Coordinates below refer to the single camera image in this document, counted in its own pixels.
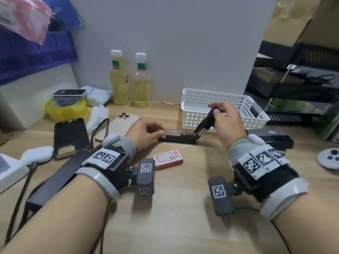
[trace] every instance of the wooden tabletop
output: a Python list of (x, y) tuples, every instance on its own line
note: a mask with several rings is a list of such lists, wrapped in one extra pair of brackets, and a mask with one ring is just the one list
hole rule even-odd
[[(182, 129), (179, 105), (151, 102), (147, 108), (138, 108), (109, 103), (108, 108), (111, 121), (126, 112), (160, 121), (166, 128)], [(53, 127), (54, 122), (42, 119), (29, 130), (16, 133), (0, 147), (0, 153), (19, 159), (27, 149), (52, 146)], [(320, 139), (311, 128), (283, 129), (294, 140), (294, 148), (286, 154), (292, 167), (339, 211), (339, 177), (316, 162), (320, 151), (335, 145)], [(180, 151), (184, 164), (156, 171), (153, 196), (140, 197), (130, 190), (117, 201), (105, 231), (105, 253), (287, 253), (274, 227), (258, 213), (239, 211), (223, 219), (215, 215), (207, 179), (224, 176), (231, 181), (233, 171), (226, 151), (213, 133), (204, 134), (196, 146), (155, 142), (136, 154), (133, 162), (137, 164), (141, 158), (175, 149)], [(52, 160), (39, 166), (27, 195), (66, 160)], [(24, 180), (0, 195), (0, 246)], [(254, 198), (246, 194), (233, 200), (238, 207), (258, 207)]]

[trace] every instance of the bottle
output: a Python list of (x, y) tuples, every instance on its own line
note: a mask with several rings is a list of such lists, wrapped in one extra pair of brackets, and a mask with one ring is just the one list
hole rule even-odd
[(125, 61), (122, 51), (112, 50), (111, 84), (115, 104), (129, 103), (128, 74), (125, 71)]
[(134, 103), (137, 107), (147, 107), (150, 104), (148, 93), (150, 90), (150, 78), (147, 72), (147, 55), (137, 52), (135, 55), (138, 63), (138, 72), (134, 79)]

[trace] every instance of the white bottle cap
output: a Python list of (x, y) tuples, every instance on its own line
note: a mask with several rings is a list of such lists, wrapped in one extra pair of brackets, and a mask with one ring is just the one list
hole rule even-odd
[(122, 57), (122, 51), (120, 50), (111, 50), (111, 54), (113, 57)]
[(146, 60), (146, 59), (147, 59), (147, 54), (145, 54), (145, 53), (143, 53), (143, 52), (137, 52), (137, 53), (135, 54), (135, 58)]

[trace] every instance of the white plastic basket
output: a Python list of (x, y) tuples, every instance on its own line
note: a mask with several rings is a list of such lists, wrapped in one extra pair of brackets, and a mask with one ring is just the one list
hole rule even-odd
[(262, 128), (270, 120), (259, 105), (247, 95), (185, 88), (181, 97), (182, 127), (195, 130), (210, 111), (207, 105), (216, 101), (232, 103), (239, 110), (245, 129)]

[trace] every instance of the hand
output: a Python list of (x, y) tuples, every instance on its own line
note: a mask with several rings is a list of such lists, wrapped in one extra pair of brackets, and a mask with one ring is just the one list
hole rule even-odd
[(136, 152), (138, 152), (145, 149), (154, 140), (164, 136), (165, 131), (161, 131), (162, 128), (162, 124), (158, 122), (138, 120), (133, 123), (124, 137), (135, 144)]
[(226, 150), (239, 139), (247, 137), (240, 113), (230, 102), (212, 102), (209, 107), (216, 108), (214, 110), (215, 130)]

